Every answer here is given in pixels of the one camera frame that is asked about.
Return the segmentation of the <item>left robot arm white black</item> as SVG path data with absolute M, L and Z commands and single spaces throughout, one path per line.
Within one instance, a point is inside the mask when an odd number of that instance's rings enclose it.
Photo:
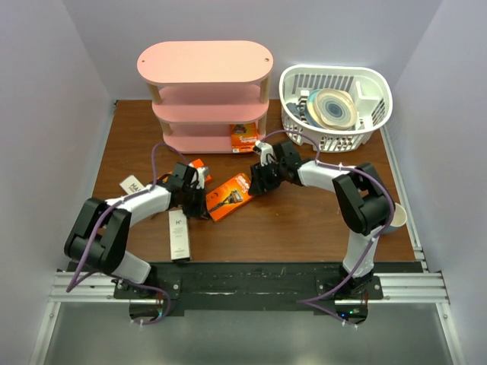
M 138 192 L 107 200 L 89 198 L 65 242 L 65 255 L 78 262 L 77 271 L 87 266 L 122 278 L 131 282 L 132 291 L 139 297 L 152 297 L 158 280 L 150 275 L 148 262 L 127 251 L 130 228 L 172 208 L 181 208 L 187 217 L 208 218 L 208 175 L 206 166 L 177 163 L 171 172 Z

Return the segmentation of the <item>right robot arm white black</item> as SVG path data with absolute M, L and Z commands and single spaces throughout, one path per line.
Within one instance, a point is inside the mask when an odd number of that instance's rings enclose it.
M 339 290 L 344 297 L 357 298 L 373 275 L 379 237 L 396 212 L 374 166 L 363 163 L 350 167 L 304 159 L 290 141 L 257 141 L 253 150 L 259 155 L 259 163 L 250 167 L 250 195 L 265 195 L 283 182 L 324 189 L 336 195 L 339 212 L 349 228 L 347 251 L 340 266 L 344 276 L 335 287 L 306 301 L 322 300 Z

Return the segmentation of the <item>grey white razor box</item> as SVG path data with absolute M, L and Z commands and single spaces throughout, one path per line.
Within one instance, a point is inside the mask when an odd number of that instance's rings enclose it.
M 182 210 L 168 212 L 170 231 L 170 257 L 173 262 L 190 260 L 189 228 Z

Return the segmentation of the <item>orange Gillette razor box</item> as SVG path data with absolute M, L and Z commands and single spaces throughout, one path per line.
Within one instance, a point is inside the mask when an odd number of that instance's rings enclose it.
M 231 151 L 234 154 L 249 153 L 253 151 L 256 140 L 259 138 L 255 123 L 230 125 Z
M 219 222 L 253 199 L 250 194 L 250 178 L 238 173 L 206 195 L 210 218 Z
M 213 178 L 209 172 L 209 168 L 204 164 L 204 162 L 201 159 L 193 160 L 189 163 L 189 165 L 191 167 L 196 168 L 196 169 L 203 169 L 204 170 L 204 176 L 205 176 L 205 183 L 209 184 L 212 182 Z M 159 181 L 161 181 L 161 182 L 165 181 L 170 174 L 171 174 L 171 171 L 169 171 L 165 174 L 159 175 L 158 176 L 158 182 Z

